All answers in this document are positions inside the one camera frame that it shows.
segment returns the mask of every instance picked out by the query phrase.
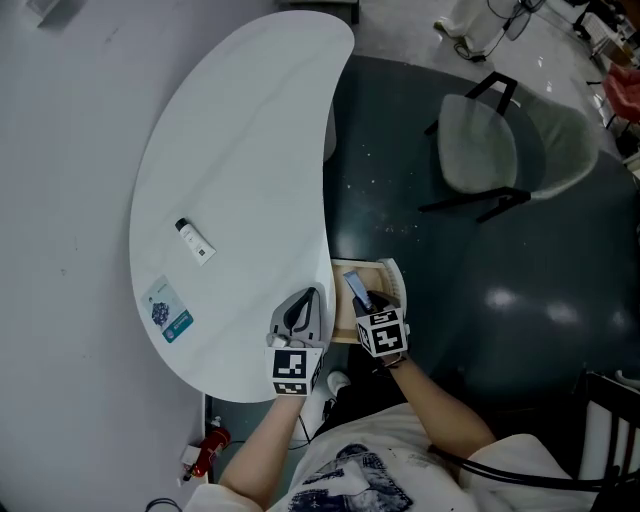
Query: dark floor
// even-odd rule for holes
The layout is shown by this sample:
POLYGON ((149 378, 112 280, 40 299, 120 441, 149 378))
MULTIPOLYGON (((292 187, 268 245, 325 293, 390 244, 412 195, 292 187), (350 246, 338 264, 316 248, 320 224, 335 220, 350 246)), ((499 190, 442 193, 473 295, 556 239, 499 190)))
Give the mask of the dark floor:
MULTIPOLYGON (((638 200, 613 157, 601 152, 593 173, 557 198, 483 225, 475 217, 490 203, 418 212, 452 195, 435 137, 423 131, 445 94, 472 86, 434 70, 351 58, 334 101, 338 148, 324 172, 331 256, 395 258, 413 358, 437 379, 461 370, 459 391, 474 404, 519 407, 564 396, 584 367, 637 370, 638 200)), ((498 97, 489 93, 488 102, 498 97)), ((519 186, 533 186, 544 170, 540 140, 516 107, 506 118, 519 186)), ((268 407, 216 400, 214 411, 244 439, 268 407)), ((296 463, 289 461, 282 490, 296 463)))

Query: white t-shirt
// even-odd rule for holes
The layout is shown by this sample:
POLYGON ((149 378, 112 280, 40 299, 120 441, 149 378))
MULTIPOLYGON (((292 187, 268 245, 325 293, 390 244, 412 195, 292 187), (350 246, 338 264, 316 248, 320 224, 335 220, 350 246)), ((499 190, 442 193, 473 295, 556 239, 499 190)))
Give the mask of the white t-shirt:
MULTIPOLYGON (((298 464, 287 495, 272 511, 585 512, 594 495, 523 487, 463 471, 458 485, 409 404, 318 436, 298 464)), ((533 436, 512 436, 470 460, 516 473, 569 478, 533 436)), ((261 508, 219 485, 202 485, 185 512, 257 512, 261 508)))

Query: white sneaker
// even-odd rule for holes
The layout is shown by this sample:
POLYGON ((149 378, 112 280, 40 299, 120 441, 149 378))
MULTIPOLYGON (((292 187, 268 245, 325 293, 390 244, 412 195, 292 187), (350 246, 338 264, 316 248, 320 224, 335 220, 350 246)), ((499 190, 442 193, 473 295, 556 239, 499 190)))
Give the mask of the white sneaker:
POLYGON ((327 377, 327 387, 331 394, 335 397, 338 396, 338 391, 340 391, 343 387, 349 386, 351 381, 349 377, 347 377, 344 373, 334 371, 331 372, 327 377))

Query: black cap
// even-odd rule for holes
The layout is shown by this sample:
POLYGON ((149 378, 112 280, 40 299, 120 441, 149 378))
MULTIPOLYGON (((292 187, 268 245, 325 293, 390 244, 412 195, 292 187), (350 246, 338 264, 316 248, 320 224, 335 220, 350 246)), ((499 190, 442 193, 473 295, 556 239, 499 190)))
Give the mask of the black cap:
POLYGON ((186 219, 180 219, 178 222, 176 222, 176 229, 177 229, 178 231, 180 231, 180 230, 181 230, 183 227, 185 227, 187 224, 189 224, 189 223, 187 222, 187 220, 186 220, 186 219))

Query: curved table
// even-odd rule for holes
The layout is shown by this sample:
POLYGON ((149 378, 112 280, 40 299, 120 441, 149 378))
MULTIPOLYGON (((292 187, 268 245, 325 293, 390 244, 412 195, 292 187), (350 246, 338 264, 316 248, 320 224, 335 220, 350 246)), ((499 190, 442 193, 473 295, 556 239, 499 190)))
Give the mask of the curved table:
POLYGON ((324 226, 327 116, 354 46, 350 28, 293 11, 214 48, 164 110, 131 210, 131 280, 144 327, 194 388, 236 402, 275 396, 265 335, 273 310, 315 284, 330 340, 335 290, 324 226), (175 228, 187 218, 217 253, 199 266, 175 228), (162 276, 193 317, 168 342, 146 308, 162 276))

